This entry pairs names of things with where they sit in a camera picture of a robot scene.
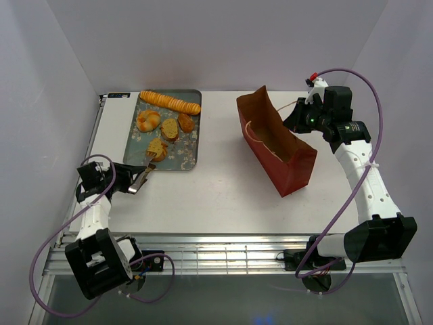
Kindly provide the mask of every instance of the red bag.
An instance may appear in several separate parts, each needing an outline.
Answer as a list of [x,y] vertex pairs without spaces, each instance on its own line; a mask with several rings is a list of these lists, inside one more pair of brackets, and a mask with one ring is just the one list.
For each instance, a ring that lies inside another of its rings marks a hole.
[[281,197],[308,185],[317,151],[283,126],[266,86],[236,102],[245,140]]

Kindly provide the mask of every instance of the gray tray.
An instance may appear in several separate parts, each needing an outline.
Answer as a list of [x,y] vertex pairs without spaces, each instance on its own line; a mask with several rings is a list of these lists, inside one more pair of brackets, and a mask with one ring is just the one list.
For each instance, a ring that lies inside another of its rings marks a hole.
[[[202,105],[202,94],[198,90],[152,90],[157,93],[163,93],[186,102],[197,103]],[[138,97],[135,106],[133,120],[128,136],[127,146],[124,151],[123,163],[133,166],[141,166],[145,158],[145,152],[150,141],[159,137],[162,141],[168,144],[167,156],[163,161],[155,162],[156,170],[160,171],[189,171],[197,162],[198,138],[200,134],[200,114],[191,116],[196,124],[191,133],[184,133],[179,128],[179,138],[170,143],[165,141],[161,136],[160,126],[151,132],[140,132],[136,126],[137,115],[143,110],[155,110],[161,115],[161,123],[167,118],[174,118],[177,121],[178,112],[161,108],[155,105],[146,103]]]

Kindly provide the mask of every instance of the white wall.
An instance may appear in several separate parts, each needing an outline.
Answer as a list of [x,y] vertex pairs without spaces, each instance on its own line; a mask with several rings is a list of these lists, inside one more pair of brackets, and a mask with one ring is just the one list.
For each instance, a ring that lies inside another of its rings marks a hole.
[[45,0],[0,3],[0,323],[27,324],[28,268],[64,220],[98,98]]
[[355,63],[386,0],[48,3],[96,92],[106,93],[304,90],[315,70]]
[[[389,0],[354,69],[377,87],[384,106],[384,140],[377,162],[389,192],[418,231],[404,254],[424,324],[433,323],[433,2]],[[376,137],[375,103],[350,77],[356,117]]]

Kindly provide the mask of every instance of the tabletop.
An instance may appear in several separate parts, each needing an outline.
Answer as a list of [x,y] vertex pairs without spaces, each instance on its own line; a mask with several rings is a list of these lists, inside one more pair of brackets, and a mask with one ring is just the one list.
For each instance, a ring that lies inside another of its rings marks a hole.
[[[188,172],[154,171],[136,195],[115,193],[110,230],[115,234],[315,234],[350,195],[346,175],[319,132],[299,135],[318,151],[307,187],[282,198],[242,136],[236,98],[251,91],[203,91],[198,159]],[[270,91],[279,108],[304,91]],[[91,154],[122,163],[138,93],[107,99]],[[291,113],[284,108],[281,117]],[[78,232],[81,218],[70,226]],[[351,203],[331,229],[357,222]]]

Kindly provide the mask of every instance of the bun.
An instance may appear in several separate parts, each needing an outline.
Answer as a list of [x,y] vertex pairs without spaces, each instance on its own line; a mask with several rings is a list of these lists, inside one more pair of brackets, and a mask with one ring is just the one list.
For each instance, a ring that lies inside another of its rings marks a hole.
[[167,141],[173,142],[179,137],[179,128],[176,120],[168,118],[161,124],[161,134]]
[[161,116],[154,110],[144,110],[137,116],[137,127],[141,132],[153,131],[161,122]]
[[162,161],[167,155],[167,144],[161,139],[153,139],[147,147],[146,154],[156,154],[155,158],[152,159],[154,162]]
[[177,117],[177,121],[179,122],[179,125],[183,132],[189,133],[192,132],[192,130],[194,130],[194,121],[190,116],[181,113]]
[[197,115],[202,111],[199,104],[184,102],[183,100],[153,91],[143,90],[140,92],[139,97],[149,104],[169,108],[179,113]]

